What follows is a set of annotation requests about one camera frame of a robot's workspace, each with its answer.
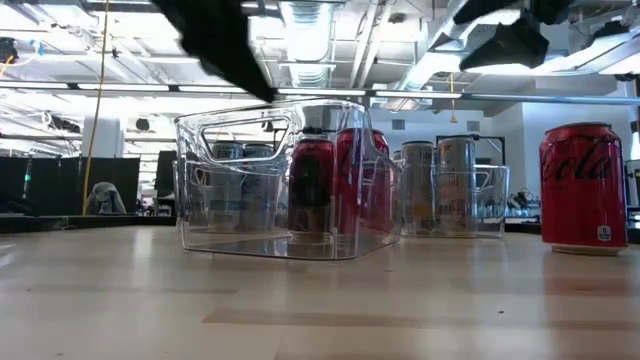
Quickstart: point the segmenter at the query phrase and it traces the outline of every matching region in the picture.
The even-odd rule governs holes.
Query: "coca-cola logo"
[[[542,156],[542,180],[563,181],[606,179],[613,161],[610,146],[615,139],[608,137],[573,136],[557,141]]]

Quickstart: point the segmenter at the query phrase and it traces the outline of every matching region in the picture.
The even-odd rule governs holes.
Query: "clear plastic bin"
[[[362,105],[278,102],[176,126],[185,249],[341,260],[398,241],[401,171]],[[274,133],[271,148],[221,136],[250,127]]]
[[[412,202],[405,200],[404,235],[472,238],[504,236],[509,192],[508,167],[475,165],[473,172],[452,172],[434,166],[431,173],[432,202],[427,205],[432,206],[430,213],[435,216],[430,223],[418,223],[413,214],[423,210],[414,209]]]

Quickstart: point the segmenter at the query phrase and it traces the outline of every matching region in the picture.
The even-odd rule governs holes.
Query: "red soda can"
[[[289,168],[288,229],[297,237],[323,239],[333,227],[334,145],[321,135],[306,135]]]
[[[335,224],[338,234],[354,235],[359,219],[366,227],[388,231],[391,220],[391,180],[387,163],[381,162],[378,154],[363,153],[364,129],[344,129],[338,133],[336,154]],[[375,147],[389,156],[389,145],[384,134],[373,130]],[[362,164],[362,181],[360,181]]]
[[[623,169],[611,125],[578,123],[545,133],[542,239],[553,251],[616,255],[627,247]]]

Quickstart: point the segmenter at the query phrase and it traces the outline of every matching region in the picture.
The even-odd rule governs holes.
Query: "ceiling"
[[[6,69],[0,81],[48,81],[63,83],[96,83],[101,72],[103,45],[102,27],[105,3],[102,0],[39,0],[30,4],[0,0],[0,37],[16,39],[18,66]],[[572,16],[580,21],[571,26],[559,25],[542,29],[550,39],[552,51],[571,53],[570,39],[580,33],[592,32],[595,25],[615,16],[629,16],[629,1],[579,1]],[[273,12],[278,4],[267,1]],[[250,43],[263,72],[276,87],[297,86],[295,79],[304,72],[329,69],[324,86],[328,88],[392,89],[410,70],[417,68],[425,56],[425,43],[430,29],[447,15],[447,0],[394,0],[377,4],[369,0],[350,0],[332,8],[333,17],[327,27],[329,52],[316,64],[302,63],[295,58],[292,34],[283,20],[269,16],[250,17]],[[244,3],[248,14],[257,15],[257,3]],[[471,32],[469,44],[490,37],[495,25],[480,25]],[[229,85],[224,80],[207,75],[196,59],[188,57],[180,47],[180,35],[146,0],[112,0],[108,15],[105,61],[106,83],[126,84],[198,84]],[[302,41],[298,53],[313,53],[319,44]],[[464,56],[465,51],[453,54]],[[633,55],[640,51],[628,53]],[[562,88],[571,94],[606,95],[611,92],[612,76],[586,75],[590,84],[579,80],[585,76],[554,76],[541,82],[540,77],[504,76],[461,73],[457,65],[431,64],[425,89],[436,91],[473,91],[487,93],[536,92],[552,93]],[[179,115],[236,106],[252,105],[255,99],[238,96],[217,96],[203,99],[197,95],[168,96],[166,94],[109,93],[102,102],[102,116],[129,119],[128,137],[173,136],[171,119]],[[42,114],[50,112],[82,127],[84,119],[95,111],[93,92],[52,93],[31,90],[0,89],[0,132],[4,134],[46,135],[65,134],[43,125]],[[456,109],[491,112],[491,102],[459,102]],[[450,100],[434,100],[433,111],[451,108]],[[149,118],[153,134],[135,131],[135,120]],[[0,142],[1,147],[15,142]],[[53,152],[74,152],[79,142],[62,144],[39,143]],[[131,153],[157,153],[173,145],[129,144]]]

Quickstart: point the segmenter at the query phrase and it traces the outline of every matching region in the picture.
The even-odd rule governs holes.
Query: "wooden table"
[[[0,359],[640,358],[640,252],[405,240],[356,261],[187,253],[170,227],[0,237]]]

